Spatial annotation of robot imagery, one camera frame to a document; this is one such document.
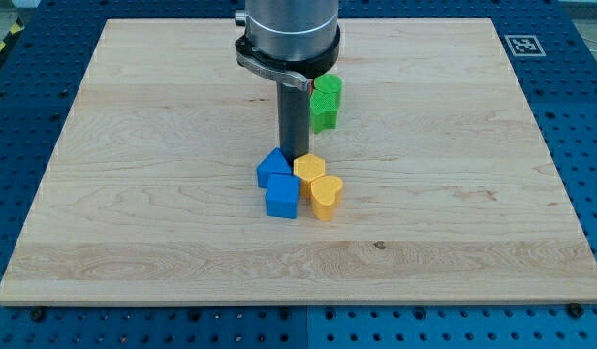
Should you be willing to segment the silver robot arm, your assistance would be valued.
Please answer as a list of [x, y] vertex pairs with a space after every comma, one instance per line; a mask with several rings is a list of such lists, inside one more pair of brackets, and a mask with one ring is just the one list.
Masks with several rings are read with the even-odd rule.
[[235, 43], [238, 65], [284, 87], [310, 91], [337, 60], [336, 0], [246, 0], [235, 22], [244, 28]]

